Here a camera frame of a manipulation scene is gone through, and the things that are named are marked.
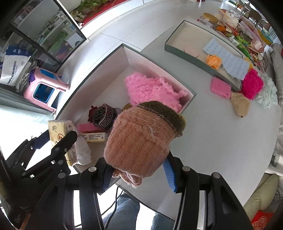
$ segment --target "pink fluffy yarn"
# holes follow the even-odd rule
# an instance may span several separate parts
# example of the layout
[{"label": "pink fluffy yarn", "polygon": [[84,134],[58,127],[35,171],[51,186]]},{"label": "pink fluffy yarn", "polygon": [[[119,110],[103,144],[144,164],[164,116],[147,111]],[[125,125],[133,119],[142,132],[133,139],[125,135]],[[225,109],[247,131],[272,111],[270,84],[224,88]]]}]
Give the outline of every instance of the pink fluffy yarn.
[{"label": "pink fluffy yarn", "polygon": [[242,83],[242,93],[243,95],[253,100],[254,97],[261,91],[263,88],[263,81],[258,76],[258,73],[256,70],[251,69],[250,72],[248,72],[243,80]]},{"label": "pink fluffy yarn", "polygon": [[162,77],[147,78],[141,73],[133,73],[126,77],[125,83],[130,96],[130,104],[133,106],[148,101],[159,101],[176,112],[180,112],[182,105],[179,98],[189,94],[186,90],[176,93]]}]

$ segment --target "red mat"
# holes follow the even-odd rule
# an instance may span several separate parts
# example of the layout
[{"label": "red mat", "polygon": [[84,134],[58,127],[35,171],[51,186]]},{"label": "red mat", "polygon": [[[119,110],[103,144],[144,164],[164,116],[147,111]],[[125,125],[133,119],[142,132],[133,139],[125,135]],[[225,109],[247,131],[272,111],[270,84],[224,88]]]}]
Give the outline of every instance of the red mat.
[{"label": "red mat", "polygon": [[91,21],[92,19],[94,19],[96,16],[102,14],[103,12],[105,12],[106,10],[109,10],[110,8],[117,6],[118,4],[125,2],[127,0],[116,0],[116,2],[114,3],[114,5],[112,5],[113,2],[109,2],[107,5],[102,5],[98,8],[97,12],[95,12],[93,14],[93,12],[89,12],[87,14],[87,16],[85,17],[85,19],[83,20],[83,23],[86,24],[89,21]]}]

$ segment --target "pink soap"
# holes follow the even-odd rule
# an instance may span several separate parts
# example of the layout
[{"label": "pink soap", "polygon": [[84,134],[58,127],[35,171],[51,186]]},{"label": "pink soap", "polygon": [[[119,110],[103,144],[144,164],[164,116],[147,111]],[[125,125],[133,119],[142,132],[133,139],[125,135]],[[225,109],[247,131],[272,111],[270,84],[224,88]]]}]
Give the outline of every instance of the pink soap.
[{"label": "pink soap", "polygon": [[226,99],[231,97],[231,85],[217,77],[212,78],[210,91]]},{"label": "pink soap", "polygon": [[78,124],[76,128],[81,133],[108,133],[107,130],[96,127],[93,123]]}]

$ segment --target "screw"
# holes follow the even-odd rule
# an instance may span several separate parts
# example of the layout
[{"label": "screw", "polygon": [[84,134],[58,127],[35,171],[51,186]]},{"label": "screw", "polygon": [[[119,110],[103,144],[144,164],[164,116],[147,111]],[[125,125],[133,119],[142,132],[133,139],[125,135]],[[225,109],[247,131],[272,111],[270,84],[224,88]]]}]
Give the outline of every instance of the screw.
[{"label": "screw", "polygon": [[216,178],[216,179],[219,179],[221,177],[221,175],[219,173],[213,173],[213,176]]},{"label": "screw", "polygon": [[96,171],[96,167],[95,166],[89,167],[89,171],[92,172],[92,173],[95,172]]},{"label": "screw", "polygon": [[188,171],[191,170],[191,168],[189,166],[183,166],[182,170],[185,171],[185,172],[188,172]]},{"label": "screw", "polygon": [[62,179],[62,178],[65,177],[65,175],[66,175],[65,173],[61,172],[61,173],[58,174],[58,177],[59,177],[60,179]]}]

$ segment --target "person's leg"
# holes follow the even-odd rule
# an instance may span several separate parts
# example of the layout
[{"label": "person's leg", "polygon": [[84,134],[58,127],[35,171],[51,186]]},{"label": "person's leg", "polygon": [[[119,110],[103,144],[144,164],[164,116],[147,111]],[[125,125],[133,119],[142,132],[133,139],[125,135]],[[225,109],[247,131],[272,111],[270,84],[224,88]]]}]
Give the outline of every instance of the person's leg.
[{"label": "person's leg", "polygon": [[[138,201],[124,193],[117,201],[117,210],[110,220],[107,230],[135,230],[137,216],[140,210]],[[105,225],[111,213],[103,219]]]},{"label": "person's leg", "polygon": [[151,230],[172,230],[174,224],[175,221],[156,213],[152,220]]}]

